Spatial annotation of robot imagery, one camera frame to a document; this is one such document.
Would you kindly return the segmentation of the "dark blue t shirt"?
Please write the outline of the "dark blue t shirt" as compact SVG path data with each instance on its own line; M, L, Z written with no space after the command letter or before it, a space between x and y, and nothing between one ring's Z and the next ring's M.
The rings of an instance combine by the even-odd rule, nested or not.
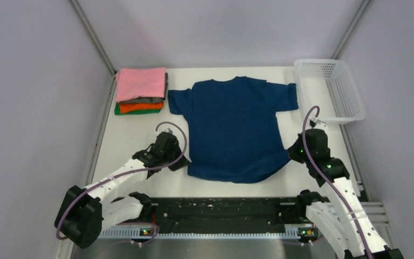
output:
M188 124L188 175L209 181L256 183L289 163L278 112L297 110L296 85L235 77L168 92L170 113Z

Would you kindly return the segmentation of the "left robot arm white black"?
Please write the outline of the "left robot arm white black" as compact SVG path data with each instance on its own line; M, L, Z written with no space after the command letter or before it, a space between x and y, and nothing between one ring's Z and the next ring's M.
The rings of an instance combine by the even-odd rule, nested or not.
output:
M176 171L189 165L185 147L170 129L154 143L136 152L117 170L90 185L74 185L65 194L54 222L59 239L77 247L91 246L102 231L127 220L145 223L151 217L151 199L132 188L164 168Z

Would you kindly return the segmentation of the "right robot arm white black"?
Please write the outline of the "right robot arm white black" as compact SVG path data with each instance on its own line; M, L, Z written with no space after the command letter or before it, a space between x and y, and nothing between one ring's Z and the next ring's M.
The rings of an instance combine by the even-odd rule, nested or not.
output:
M320 188L296 197L295 217L311 222L325 237L337 258L403 258L381 237L361 202L342 160L334 158L322 129L307 129L288 149L289 158L306 165Z

